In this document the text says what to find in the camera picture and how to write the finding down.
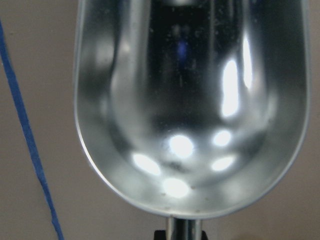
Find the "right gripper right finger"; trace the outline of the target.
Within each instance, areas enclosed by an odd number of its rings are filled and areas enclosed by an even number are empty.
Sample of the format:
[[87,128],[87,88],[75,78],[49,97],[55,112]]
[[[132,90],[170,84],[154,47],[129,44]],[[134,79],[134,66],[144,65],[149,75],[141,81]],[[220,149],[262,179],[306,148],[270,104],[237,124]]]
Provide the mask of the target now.
[[201,240],[208,240],[208,236],[204,230],[201,232]]

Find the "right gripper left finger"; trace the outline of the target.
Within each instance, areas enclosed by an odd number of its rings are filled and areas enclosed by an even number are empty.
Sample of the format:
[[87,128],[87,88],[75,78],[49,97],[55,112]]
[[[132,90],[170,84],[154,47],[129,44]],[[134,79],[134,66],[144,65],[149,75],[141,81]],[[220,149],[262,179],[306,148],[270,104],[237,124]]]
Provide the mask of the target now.
[[166,230],[155,230],[153,240],[167,240]]

